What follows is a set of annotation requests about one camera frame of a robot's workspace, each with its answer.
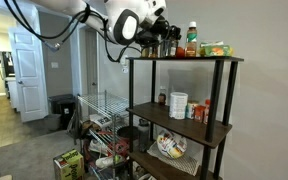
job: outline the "hallway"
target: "hallway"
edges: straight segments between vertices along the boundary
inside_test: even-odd
[[[43,120],[21,122],[20,113],[11,108],[9,99],[0,96],[0,147],[51,133]]]

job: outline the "gray carpet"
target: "gray carpet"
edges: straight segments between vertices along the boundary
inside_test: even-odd
[[[1,147],[1,175],[11,174],[13,180],[54,180],[53,157],[73,148],[80,150],[66,131]]]

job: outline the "gray wall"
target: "gray wall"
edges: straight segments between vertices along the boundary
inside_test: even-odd
[[[44,12],[39,12],[41,34],[45,36],[54,36],[64,29],[69,19]],[[51,44],[61,42],[63,37],[55,40],[49,40]],[[47,96],[71,94],[72,93],[72,69],[71,69],[71,51],[70,41],[67,40],[61,49],[52,52],[45,45],[43,48],[43,58],[45,66],[45,81]],[[51,63],[58,63],[58,68],[52,68]]]
[[[222,177],[288,179],[288,1],[168,0],[167,6],[165,16],[171,24],[182,27],[182,35],[189,21],[195,20],[199,41],[223,40],[235,49],[235,56],[245,58],[239,65],[231,113],[233,129],[227,138]],[[127,97],[127,74],[99,49],[101,89]],[[136,101],[142,102],[150,93],[150,65],[136,64],[135,95]],[[164,63],[158,70],[158,83],[169,91],[187,91],[201,101],[209,96],[212,64]]]

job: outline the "box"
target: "box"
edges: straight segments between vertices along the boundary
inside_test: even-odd
[[[56,180],[83,180],[84,158],[75,149],[53,158]]]

